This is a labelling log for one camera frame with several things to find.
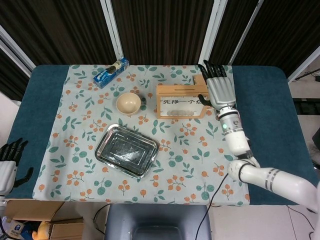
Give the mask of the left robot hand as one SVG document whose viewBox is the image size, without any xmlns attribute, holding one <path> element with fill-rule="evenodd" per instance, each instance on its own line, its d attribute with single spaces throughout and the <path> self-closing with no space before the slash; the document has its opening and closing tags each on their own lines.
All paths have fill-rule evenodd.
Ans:
<svg viewBox="0 0 320 240">
<path fill-rule="evenodd" d="M 26 175 L 20 179 L 16 179 L 17 169 L 22 158 L 24 148 L 28 141 L 23 141 L 19 138 L 11 143 L 6 143 L 0 148 L 0 200 L 3 201 L 5 197 L 12 191 L 24 183 L 28 182 L 34 172 L 33 167 L 29 167 Z"/>
</svg>

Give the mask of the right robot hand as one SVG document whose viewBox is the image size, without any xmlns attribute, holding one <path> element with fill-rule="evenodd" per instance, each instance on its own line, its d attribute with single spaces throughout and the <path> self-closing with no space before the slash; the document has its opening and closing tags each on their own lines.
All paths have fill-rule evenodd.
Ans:
<svg viewBox="0 0 320 240">
<path fill-rule="evenodd" d="M 232 81 L 227 77 L 225 68 L 220 64 L 213 64 L 208 60 L 203 61 L 204 65 L 198 64 L 205 85 L 208 90 L 208 99 L 202 94 L 198 95 L 199 101 L 204 106 L 213 107 L 220 111 L 223 108 L 233 108 L 236 104 L 236 94 Z"/>
</svg>

